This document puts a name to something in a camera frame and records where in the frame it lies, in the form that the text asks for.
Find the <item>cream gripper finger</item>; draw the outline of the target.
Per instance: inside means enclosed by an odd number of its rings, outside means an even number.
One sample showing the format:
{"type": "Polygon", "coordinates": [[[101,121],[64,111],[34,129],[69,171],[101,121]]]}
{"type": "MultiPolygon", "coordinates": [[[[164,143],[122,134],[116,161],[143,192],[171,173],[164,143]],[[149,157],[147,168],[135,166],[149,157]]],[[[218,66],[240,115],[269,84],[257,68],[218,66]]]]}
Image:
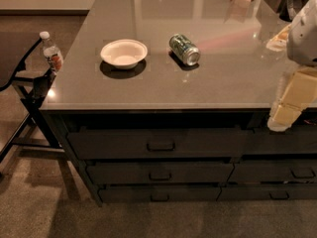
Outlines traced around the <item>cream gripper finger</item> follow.
{"type": "Polygon", "coordinates": [[[274,132],[284,132],[316,99],[316,68],[300,66],[293,73],[285,73],[279,81],[276,98],[270,108],[268,128],[274,132]]]}

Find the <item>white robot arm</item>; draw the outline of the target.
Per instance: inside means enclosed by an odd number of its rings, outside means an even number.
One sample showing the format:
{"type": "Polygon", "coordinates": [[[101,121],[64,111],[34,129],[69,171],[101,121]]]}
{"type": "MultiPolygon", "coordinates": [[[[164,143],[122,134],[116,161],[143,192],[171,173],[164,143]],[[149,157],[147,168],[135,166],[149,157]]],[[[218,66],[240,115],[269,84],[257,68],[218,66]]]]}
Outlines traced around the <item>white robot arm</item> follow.
{"type": "Polygon", "coordinates": [[[269,112],[267,126],[271,131],[290,128],[311,103],[317,99],[317,0],[309,0],[292,22],[273,39],[286,48],[287,57],[297,64],[294,72],[282,75],[276,98],[269,112]]]}

